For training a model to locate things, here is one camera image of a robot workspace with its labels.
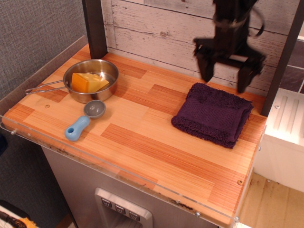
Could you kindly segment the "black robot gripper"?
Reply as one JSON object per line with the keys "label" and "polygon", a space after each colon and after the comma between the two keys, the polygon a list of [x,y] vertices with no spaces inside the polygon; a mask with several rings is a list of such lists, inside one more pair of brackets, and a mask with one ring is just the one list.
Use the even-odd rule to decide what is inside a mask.
{"label": "black robot gripper", "polygon": [[214,76],[215,63],[240,68],[238,72],[238,93],[245,92],[256,75],[261,74],[264,54],[247,43],[249,18],[243,21],[215,20],[213,38],[194,38],[195,56],[201,78],[209,82]]}

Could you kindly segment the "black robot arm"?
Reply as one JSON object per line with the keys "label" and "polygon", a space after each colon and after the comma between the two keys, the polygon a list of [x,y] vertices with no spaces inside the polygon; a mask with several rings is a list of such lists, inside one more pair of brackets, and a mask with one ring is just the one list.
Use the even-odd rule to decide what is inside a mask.
{"label": "black robot arm", "polygon": [[197,58],[201,78],[208,82],[214,76],[214,65],[222,63],[237,67],[237,91],[243,93],[256,75],[261,74],[266,56],[250,47],[250,12],[254,0],[215,0],[215,36],[195,38]]}

